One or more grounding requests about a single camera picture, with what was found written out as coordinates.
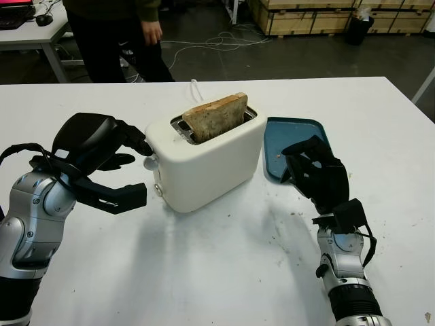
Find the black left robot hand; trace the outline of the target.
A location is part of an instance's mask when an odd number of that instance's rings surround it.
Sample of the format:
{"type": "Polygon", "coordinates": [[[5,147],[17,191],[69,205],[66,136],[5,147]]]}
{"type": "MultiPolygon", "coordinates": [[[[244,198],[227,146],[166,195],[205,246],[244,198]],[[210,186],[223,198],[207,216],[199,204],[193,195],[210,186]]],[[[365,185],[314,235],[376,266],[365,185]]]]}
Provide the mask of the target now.
{"type": "Polygon", "coordinates": [[[117,152],[122,146],[142,156],[153,154],[137,127],[110,115],[76,113],[55,136],[51,153],[88,176],[96,170],[117,170],[134,162],[134,156],[117,152]]]}

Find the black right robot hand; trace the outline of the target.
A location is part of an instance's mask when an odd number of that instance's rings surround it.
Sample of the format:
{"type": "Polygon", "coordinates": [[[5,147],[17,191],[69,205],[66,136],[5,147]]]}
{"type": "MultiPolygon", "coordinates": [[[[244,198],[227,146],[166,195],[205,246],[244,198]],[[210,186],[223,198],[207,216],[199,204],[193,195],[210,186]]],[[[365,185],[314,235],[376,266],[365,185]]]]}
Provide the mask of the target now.
{"type": "Polygon", "coordinates": [[[290,145],[281,155],[286,168],[280,182],[291,183],[311,200],[320,215],[349,200],[346,168],[319,137],[290,145]]]}

